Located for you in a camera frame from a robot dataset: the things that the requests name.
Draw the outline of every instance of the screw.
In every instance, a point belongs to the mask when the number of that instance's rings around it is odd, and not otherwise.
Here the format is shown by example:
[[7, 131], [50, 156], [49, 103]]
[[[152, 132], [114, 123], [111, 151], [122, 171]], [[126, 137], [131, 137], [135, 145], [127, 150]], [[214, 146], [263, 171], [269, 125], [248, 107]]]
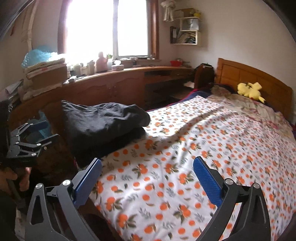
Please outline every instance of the screw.
[[232, 185], [232, 184], [233, 184], [233, 180], [231, 180], [231, 179], [229, 179], [229, 178], [227, 178], [227, 179], [225, 180], [225, 182], [226, 182], [226, 184], [228, 184], [228, 185]]
[[63, 181], [63, 185], [64, 185], [64, 186], [68, 186], [70, 183], [71, 183], [70, 180], [65, 180], [65, 181]]
[[253, 186], [254, 186], [254, 188], [257, 188], [257, 189], [260, 188], [260, 185], [258, 183], [254, 183]]
[[38, 184], [36, 185], [36, 189], [40, 189], [40, 188], [42, 188], [42, 183], [38, 183]]

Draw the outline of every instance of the floral bedspread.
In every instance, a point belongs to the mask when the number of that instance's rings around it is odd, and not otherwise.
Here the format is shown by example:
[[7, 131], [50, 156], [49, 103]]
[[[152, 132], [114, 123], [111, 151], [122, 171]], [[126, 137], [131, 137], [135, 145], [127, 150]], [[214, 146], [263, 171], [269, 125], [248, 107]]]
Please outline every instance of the floral bedspread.
[[218, 103], [227, 109], [234, 110], [240, 115], [264, 122], [265, 125], [272, 127], [283, 138], [288, 138], [290, 141], [296, 143], [292, 133], [292, 127], [282, 113], [274, 112], [272, 108], [250, 98], [231, 94], [225, 88], [217, 85], [211, 89], [211, 92], [212, 95], [207, 98], [208, 100]]
[[[296, 146], [265, 122], [195, 97], [149, 112], [143, 139], [102, 159], [90, 198], [124, 240], [196, 240], [217, 207], [210, 203], [192, 163], [237, 184], [258, 182], [268, 205], [272, 240], [296, 210]], [[237, 205], [221, 237], [229, 236]]]

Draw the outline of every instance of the hanging cloth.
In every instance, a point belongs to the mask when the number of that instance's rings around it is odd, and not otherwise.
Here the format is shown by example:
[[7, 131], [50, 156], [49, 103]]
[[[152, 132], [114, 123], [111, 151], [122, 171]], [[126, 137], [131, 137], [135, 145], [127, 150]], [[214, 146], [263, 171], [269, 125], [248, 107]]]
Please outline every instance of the hanging cloth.
[[165, 16], [163, 20], [165, 22], [174, 21], [173, 9], [176, 8], [176, 2], [174, 0], [167, 0], [161, 3], [161, 6], [165, 9]]

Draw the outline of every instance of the pikachu plush toy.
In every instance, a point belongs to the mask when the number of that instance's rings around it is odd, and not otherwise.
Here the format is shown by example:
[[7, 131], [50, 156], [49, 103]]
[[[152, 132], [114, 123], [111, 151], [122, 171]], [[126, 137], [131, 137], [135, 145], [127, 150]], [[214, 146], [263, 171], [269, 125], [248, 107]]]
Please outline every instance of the pikachu plush toy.
[[262, 89], [262, 86], [256, 82], [255, 84], [245, 84], [245, 83], [239, 83], [237, 85], [237, 93], [239, 95], [243, 95], [245, 97], [249, 97], [252, 100], [260, 100], [263, 104], [265, 102], [265, 99], [261, 97], [261, 93], [259, 90]]

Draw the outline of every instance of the bright window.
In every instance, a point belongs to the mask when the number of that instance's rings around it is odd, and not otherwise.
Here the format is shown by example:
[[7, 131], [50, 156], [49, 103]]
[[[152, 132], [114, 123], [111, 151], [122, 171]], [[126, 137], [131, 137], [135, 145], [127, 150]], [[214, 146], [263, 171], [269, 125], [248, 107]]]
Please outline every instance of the bright window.
[[67, 12], [67, 60], [87, 63], [103, 52], [113, 58], [147, 56], [147, 0], [72, 0]]

